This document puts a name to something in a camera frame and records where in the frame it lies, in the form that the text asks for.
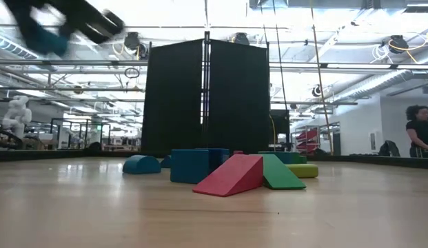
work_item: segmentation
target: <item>black divider screen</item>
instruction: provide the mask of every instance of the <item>black divider screen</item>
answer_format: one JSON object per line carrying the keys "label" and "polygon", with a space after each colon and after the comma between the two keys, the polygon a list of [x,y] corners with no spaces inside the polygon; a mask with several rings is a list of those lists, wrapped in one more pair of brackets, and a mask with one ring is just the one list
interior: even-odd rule
{"label": "black divider screen", "polygon": [[208,143],[264,151],[269,144],[267,50],[211,41]]}
{"label": "black divider screen", "polygon": [[202,40],[152,48],[147,69],[142,152],[201,143]]}

